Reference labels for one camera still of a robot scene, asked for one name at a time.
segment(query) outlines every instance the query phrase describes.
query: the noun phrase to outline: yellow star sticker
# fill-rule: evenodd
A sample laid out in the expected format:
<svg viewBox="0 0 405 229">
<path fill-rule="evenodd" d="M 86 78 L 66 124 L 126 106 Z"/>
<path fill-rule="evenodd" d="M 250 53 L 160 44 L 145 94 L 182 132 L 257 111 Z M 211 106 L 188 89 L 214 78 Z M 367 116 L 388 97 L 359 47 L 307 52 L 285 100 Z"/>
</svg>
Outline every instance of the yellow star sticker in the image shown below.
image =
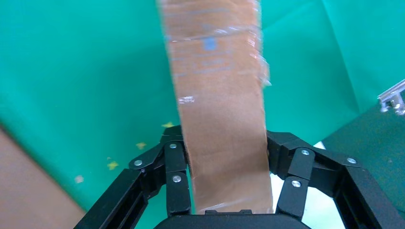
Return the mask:
<svg viewBox="0 0 405 229">
<path fill-rule="evenodd" d="M 140 142 L 137 144 L 138 149 L 143 149 L 146 146 L 144 142 Z"/>
<path fill-rule="evenodd" d="M 109 168 L 110 170 L 114 170 L 115 167 L 117 167 L 118 165 L 119 165 L 119 164 L 118 164 L 117 162 L 113 161 L 113 162 L 111 162 L 110 164 L 108 164 L 107 166 L 108 166 L 108 168 Z"/>
<path fill-rule="evenodd" d="M 168 122 L 166 124 L 163 124 L 162 126 L 165 127 L 165 128 L 169 128 L 169 127 L 173 127 L 174 125 L 173 125 L 173 123 Z"/>
</svg>

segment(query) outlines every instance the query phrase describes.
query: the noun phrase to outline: green cloth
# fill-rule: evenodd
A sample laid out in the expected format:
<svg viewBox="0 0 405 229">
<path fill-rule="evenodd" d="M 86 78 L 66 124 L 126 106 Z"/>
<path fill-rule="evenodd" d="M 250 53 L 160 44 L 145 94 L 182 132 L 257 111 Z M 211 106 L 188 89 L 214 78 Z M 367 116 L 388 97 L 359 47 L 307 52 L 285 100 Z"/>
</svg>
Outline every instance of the green cloth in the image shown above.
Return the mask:
<svg viewBox="0 0 405 229">
<path fill-rule="evenodd" d="M 263 0 L 262 18 L 269 130 L 315 143 L 405 75 L 403 0 Z M 0 1 L 0 120 L 89 209 L 179 124 L 155 2 Z M 164 199 L 138 228 L 165 218 Z"/>
</svg>

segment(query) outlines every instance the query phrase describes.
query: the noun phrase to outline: cardboard box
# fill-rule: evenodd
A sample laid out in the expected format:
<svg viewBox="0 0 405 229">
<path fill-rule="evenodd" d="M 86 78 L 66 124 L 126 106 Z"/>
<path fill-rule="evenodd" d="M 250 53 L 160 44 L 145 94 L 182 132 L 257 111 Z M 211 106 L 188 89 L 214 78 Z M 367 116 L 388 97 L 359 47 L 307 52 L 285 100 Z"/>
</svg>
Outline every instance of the cardboard box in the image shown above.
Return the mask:
<svg viewBox="0 0 405 229">
<path fill-rule="evenodd" d="M 78 205 L 0 129 L 0 228 L 71 229 Z"/>
<path fill-rule="evenodd" d="M 197 213 L 270 213 L 258 3 L 160 4 Z"/>
</svg>

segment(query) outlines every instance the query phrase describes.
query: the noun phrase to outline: white surface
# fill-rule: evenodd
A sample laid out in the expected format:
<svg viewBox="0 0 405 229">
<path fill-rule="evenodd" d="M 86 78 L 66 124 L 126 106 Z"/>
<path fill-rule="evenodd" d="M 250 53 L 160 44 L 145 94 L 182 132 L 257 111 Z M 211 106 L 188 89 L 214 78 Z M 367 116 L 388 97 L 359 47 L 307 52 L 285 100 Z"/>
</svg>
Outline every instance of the white surface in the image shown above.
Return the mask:
<svg viewBox="0 0 405 229">
<path fill-rule="evenodd" d="M 315 147 L 325 149 L 322 142 L 316 143 Z M 270 177 L 274 197 L 273 209 L 276 211 L 284 181 L 274 174 L 270 174 Z M 308 188 L 302 222 L 312 229 L 345 229 L 333 199 L 313 187 Z"/>
</svg>

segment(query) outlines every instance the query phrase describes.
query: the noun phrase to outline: metal clamp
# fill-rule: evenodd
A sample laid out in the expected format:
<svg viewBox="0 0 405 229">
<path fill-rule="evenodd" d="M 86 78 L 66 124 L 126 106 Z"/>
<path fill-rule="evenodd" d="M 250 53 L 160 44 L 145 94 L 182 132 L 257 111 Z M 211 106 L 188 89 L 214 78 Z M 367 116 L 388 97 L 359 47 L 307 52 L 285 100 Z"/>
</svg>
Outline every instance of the metal clamp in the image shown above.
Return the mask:
<svg viewBox="0 0 405 229">
<path fill-rule="evenodd" d="M 385 113 L 392 107 L 397 115 L 405 115 L 405 104 L 401 92 L 405 90 L 405 79 L 397 83 L 378 96 L 381 104 L 381 112 Z"/>
</svg>

